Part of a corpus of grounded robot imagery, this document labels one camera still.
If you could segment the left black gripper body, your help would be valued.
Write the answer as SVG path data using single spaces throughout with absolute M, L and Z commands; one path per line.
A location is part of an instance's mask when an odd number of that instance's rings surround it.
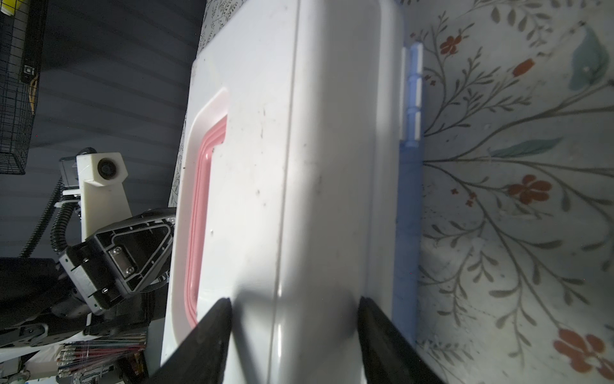
M 175 221 L 174 207 L 149 210 L 97 230 L 59 254 L 93 314 L 168 283 Z

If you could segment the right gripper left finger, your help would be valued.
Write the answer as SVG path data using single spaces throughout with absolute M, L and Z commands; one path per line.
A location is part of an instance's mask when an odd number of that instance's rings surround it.
M 232 302 L 228 298 L 219 299 L 166 363 L 147 379 L 147 382 L 222 383 L 232 328 Z

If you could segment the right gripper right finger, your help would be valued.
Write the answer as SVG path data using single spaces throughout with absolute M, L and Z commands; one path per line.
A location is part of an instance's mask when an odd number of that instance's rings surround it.
M 443 384 L 370 298 L 362 297 L 359 302 L 358 336 L 366 382 Z

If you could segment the white blue tool box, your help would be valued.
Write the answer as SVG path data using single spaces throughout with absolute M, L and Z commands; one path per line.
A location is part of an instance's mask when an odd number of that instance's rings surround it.
M 161 365 L 232 302 L 222 383 L 364 383 L 393 309 L 409 50 L 395 1 L 207 8 L 178 157 Z

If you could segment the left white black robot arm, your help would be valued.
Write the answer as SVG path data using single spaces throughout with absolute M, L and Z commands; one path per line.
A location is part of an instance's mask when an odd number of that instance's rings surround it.
M 20 254 L 1 260 L 1 380 L 96 383 L 119 367 L 142 381 L 176 211 L 131 211 L 118 152 L 86 148 L 62 158 L 59 170 Z

